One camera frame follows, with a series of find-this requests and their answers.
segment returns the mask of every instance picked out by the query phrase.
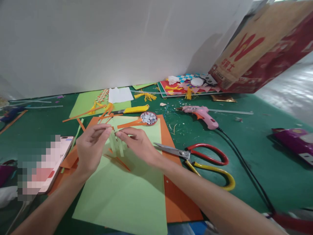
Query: gray floor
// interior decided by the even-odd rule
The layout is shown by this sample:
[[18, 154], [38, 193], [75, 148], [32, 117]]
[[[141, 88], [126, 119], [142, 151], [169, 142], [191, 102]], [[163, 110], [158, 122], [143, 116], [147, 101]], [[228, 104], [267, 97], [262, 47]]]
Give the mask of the gray floor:
[[255, 93], [313, 126], [313, 64], [295, 64]]

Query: glue gun cord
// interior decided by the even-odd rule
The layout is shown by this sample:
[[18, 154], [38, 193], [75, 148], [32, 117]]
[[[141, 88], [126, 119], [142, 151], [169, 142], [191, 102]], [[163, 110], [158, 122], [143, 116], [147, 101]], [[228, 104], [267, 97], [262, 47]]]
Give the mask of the glue gun cord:
[[273, 204], [271, 203], [269, 197], [267, 196], [265, 190], [263, 189], [262, 185], [260, 184], [260, 182], [258, 181], [258, 179], [255, 177], [255, 175], [253, 174], [253, 172], [251, 171], [250, 167], [248, 166], [248, 164], [246, 163], [245, 159], [243, 158], [243, 156], [241, 155], [239, 149], [237, 148], [237, 146], [234, 144], [234, 142], [229, 138], [228, 135], [226, 135], [226, 133], [220, 129], [219, 127], [217, 128], [217, 130], [219, 130], [220, 132], [222, 132], [228, 139], [229, 141], [232, 143], [232, 145], [235, 147], [237, 153], [238, 153], [238, 158], [241, 161], [241, 163], [244, 165], [244, 167], [246, 168], [247, 172], [253, 177], [253, 179], [255, 180], [255, 182], [257, 183], [257, 185], [259, 186], [260, 190], [263, 193], [263, 196], [265, 198], [265, 200], [267, 201], [267, 207], [269, 208], [270, 212], [272, 213], [272, 216], [276, 213], [275, 208], [273, 206]]

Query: forearm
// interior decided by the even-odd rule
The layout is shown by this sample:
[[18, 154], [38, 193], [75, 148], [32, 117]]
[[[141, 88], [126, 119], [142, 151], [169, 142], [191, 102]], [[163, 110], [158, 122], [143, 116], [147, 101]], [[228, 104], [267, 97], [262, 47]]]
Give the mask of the forearm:
[[153, 166], [189, 196], [221, 234], [284, 234], [260, 213], [219, 186], [162, 155], [156, 159]]
[[86, 179], [75, 171], [12, 234], [53, 234]]

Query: white wall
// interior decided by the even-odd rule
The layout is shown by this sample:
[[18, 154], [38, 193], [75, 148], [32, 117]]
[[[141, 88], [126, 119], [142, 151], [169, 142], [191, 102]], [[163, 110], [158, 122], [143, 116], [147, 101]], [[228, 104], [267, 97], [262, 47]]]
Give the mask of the white wall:
[[82, 92], [207, 72], [252, 0], [0, 0], [0, 95]]

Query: pink glue gun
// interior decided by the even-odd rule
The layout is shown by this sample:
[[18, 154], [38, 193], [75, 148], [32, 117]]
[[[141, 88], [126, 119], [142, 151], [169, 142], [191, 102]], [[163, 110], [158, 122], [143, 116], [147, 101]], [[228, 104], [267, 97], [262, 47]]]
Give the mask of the pink glue gun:
[[208, 115], [209, 109], [204, 106], [183, 106], [180, 109], [185, 113], [193, 113], [197, 116], [197, 119], [202, 119], [207, 125], [210, 130], [215, 130], [218, 128], [218, 123]]

